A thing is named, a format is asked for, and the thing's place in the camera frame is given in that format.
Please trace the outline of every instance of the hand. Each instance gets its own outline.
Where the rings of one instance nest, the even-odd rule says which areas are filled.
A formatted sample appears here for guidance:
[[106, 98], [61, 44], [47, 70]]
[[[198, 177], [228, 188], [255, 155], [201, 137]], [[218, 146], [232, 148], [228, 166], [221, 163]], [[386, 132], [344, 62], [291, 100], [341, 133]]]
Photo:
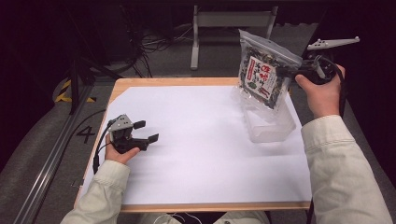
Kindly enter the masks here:
[[134, 157], [137, 153], [139, 153], [140, 149], [138, 147], [134, 147], [133, 149], [125, 152], [124, 154], [120, 154], [111, 144], [110, 135], [106, 135], [106, 154], [105, 160], [117, 161], [122, 164], [126, 164], [128, 160]]
[[[344, 76], [346, 69], [338, 64], [337, 66]], [[340, 115], [341, 81], [338, 75], [332, 81], [323, 85], [315, 85], [303, 75], [297, 75], [295, 79], [306, 92], [308, 105], [312, 113], [314, 113], [315, 119], [329, 115]]]

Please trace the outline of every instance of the person's left hand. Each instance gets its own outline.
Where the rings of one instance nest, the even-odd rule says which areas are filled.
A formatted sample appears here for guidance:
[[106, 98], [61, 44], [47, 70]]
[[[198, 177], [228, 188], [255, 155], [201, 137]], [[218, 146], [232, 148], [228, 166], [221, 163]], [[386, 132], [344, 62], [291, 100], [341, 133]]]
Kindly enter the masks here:
[[138, 147], [134, 147], [131, 150], [125, 152], [124, 154], [120, 154], [111, 144], [110, 135], [106, 135], [106, 154], [105, 160], [117, 161], [122, 164], [126, 164], [128, 160], [134, 157], [137, 153], [139, 153], [140, 149]]

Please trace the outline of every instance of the table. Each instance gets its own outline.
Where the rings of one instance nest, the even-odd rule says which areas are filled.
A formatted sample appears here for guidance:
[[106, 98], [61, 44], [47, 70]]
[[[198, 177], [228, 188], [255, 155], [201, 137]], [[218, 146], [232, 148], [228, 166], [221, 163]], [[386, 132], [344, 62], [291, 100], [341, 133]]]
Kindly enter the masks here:
[[[122, 78], [119, 79], [114, 87], [110, 96], [109, 104], [115, 102], [123, 92], [127, 91], [130, 87], [169, 87], [169, 86], [224, 86], [230, 87], [237, 83], [236, 77], [187, 77], [187, 78]], [[106, 123], [106, 116], [102, 122], [102, 126]], [[93, 152], [99, 141], [99, 135], [93, 146]], [[85, 177], [91, 170], [88, 165]], [[238, 210], [276, 210], [276, 209], [307, 209], [309, 207], [310, 195], [305, 196], [305, 201], [300, 202], [253, 202], [253, 203], [173, 203], [173, 204], [125, 204], [122, 206], [122, 212], [215, 212], [215, 211], [238, 211]]]

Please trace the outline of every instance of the printed label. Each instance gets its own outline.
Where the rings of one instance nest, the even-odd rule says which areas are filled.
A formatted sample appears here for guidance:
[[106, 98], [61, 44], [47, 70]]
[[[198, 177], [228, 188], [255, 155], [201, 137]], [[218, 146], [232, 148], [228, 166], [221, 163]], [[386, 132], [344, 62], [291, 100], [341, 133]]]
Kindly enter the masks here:
[[269, 100], [276, 85], [276, 69], [268, 63], [250, 56], [245, 77], [246, 88]]

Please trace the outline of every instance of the dark background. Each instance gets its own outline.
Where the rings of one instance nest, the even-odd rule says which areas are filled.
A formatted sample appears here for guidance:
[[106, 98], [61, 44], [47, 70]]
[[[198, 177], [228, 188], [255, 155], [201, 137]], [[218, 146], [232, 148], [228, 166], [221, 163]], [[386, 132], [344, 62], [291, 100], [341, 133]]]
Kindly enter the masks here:
[[[267, 6], [245, 7], [244, 10], [254, 10]], [[102, 65], [138, 57], [137, 48], [129, 44], [125, 35], [119, 8], [76, 5], [66, 10], [64, 3], [47, 0], [0, 3], [3, 96], [0, 169], [26, 133], [53, 107], [53, 91], [68, 76], [75, 55], [81, 54]], [[330, 7], [283, 5], [276, 23], [320, 22], [310, 43], [319, 37], [360, 37], [359, 44], [338, 49], [335, 60], [346, 67], [347, 99], [377, 160], [396, 186], [393, 41], [396, 18], [392, 8], [378, 2], [349, 2]], [[173, 36], [174, 27], [191, 23], [192, 19], [192, 6], [130, 6], [130, 9], [134, 29], [149, 27], [167, 38]]]

